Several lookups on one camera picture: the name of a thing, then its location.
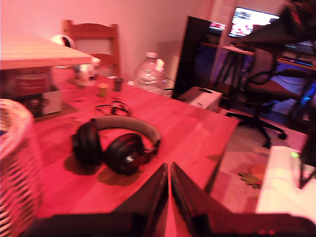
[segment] woven basket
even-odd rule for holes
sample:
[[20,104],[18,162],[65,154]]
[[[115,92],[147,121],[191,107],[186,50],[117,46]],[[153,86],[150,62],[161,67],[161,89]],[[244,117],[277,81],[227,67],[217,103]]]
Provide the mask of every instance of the woven basket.
[[5,99],[0,110],[0,237],[15,237],[30,226],[42,202],[41,157],[32,114]]

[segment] leaf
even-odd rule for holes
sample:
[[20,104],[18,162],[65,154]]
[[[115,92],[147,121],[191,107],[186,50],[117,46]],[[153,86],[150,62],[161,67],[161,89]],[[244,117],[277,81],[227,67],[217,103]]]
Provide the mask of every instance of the leaf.
[[262,185],[262,181],[249,173],[239,173],[241,176],[241,180],[246,181],[247,185],[252,185],[254,189],[260,189]]

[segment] water bottle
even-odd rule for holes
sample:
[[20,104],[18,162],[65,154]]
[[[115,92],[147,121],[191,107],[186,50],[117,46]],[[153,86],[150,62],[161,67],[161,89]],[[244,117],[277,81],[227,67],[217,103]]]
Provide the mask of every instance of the water bottle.
[[164,92],[164,62],[157,59],[157,54],[147,52],[146,59],[138,66],[135,71],[134,84],[144,90],[157,94]]

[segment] black monitor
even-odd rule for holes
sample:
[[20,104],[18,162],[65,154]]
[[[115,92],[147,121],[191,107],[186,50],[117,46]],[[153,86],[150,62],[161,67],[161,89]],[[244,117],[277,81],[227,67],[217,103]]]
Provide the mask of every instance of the black monitor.
[[253,31],[256,25],[265,26],[278,18],[269,13],[236,7],[229,36],[234,38],[246,36]]
[[204,19],[188,17],[175,86],[172,92],[173,99],[177,99],[193,86],[203,88],[210,86],[210,74],[217,47],[202,44],[207,42],[207,36],[212,34],[209,32],[210,30],[215,31],[213,35],[217,36],[219,40],[222,26],[214,25]]
[[307,40],[296,44],[286,44],[285,49],[297,53],[314,55],[313,46],[314,44],[310,40]]

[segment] chair wheel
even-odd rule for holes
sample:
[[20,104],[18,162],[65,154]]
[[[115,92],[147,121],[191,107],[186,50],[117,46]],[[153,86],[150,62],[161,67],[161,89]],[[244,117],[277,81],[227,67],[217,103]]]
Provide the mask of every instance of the chair wheel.
[[283,133],[280,133],[280,134],[278,135],[278,137],[279,137],[279,139],[281,139],[281,140],[285,140],[285,139],[287,138],[287,135],[286,135],[285,132],[283,132]]
[[262,145],[264,148],[271,148],[271,142],[270,141],[265,141],[265,143]]

